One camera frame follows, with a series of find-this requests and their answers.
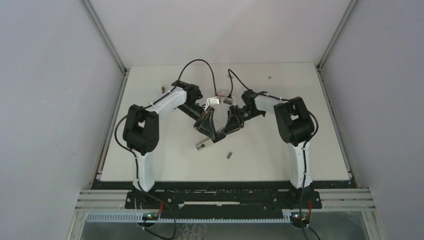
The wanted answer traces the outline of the black and grey large stapler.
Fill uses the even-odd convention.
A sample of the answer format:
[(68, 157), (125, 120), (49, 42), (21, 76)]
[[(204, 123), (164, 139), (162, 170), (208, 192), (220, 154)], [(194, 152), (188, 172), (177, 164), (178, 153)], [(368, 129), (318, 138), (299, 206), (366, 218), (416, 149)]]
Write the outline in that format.
[(226, 136), (227, 136), (227, 134), (225, 132), (219, 132), (215, 136), (215, 139), (211, 139), (210, 137), (206, 137), (203, 140), (201, 140), (200, 142), (198, 142), (195, 145), (195, 148), (196, 148), (197, 151), (201, 151), (201, 150), (209, 147), (210, 145), (213, 145), (213, 144), (223, 140)]

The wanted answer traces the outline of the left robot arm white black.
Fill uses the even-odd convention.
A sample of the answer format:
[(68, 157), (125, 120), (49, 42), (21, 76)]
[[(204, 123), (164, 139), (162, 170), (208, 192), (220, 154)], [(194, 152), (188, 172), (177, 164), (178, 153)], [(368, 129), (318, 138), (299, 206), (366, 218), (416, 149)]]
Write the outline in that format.
[(161, 120), (174, 109), (179, 109), (195, 121), (193, 127), (207, 137), (206, 143), (211, 144), (225, 137), (225, 133), (215, 129), (213, 120), (213, 106), (220, 104), (219, 97), (210, 97), (205, 106), (200, 106), (197, 100), (203, 95), (197, 85), (177, 80), (171, 86), (170, 90), (147, 106), (132, 105), (123, 118), (125, 149), (135, 155), (136, 180), (133, 185), (140, 190), (136, 200), (145, 209), (153, 207), (157, 200), (156, 194), (150, 190), (155, 184), (152, 152), (159, 143)]

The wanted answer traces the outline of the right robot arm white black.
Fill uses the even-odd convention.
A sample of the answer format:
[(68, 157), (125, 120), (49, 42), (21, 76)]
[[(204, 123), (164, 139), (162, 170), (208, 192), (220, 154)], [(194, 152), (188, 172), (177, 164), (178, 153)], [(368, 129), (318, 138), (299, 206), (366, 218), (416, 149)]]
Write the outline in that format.
[(315, 134), (311, 112), (300, 97), (285, 99), (268, 94), (266, 91), (246, 90), (242, 94), (243, 107), (232, 105), (227, 111), (227, 122), (218, 131), (227, 136), (244, 127), (246, 121), (267, 113), (275, 116), (278, 134), (289, 146), (292, 166), (291, 185), (296, 189), (289, 194), (289, 203), (302, 208), (309, 201), (308, 193), (302, 188), (312, 183), (309, 170), (309, 146)]

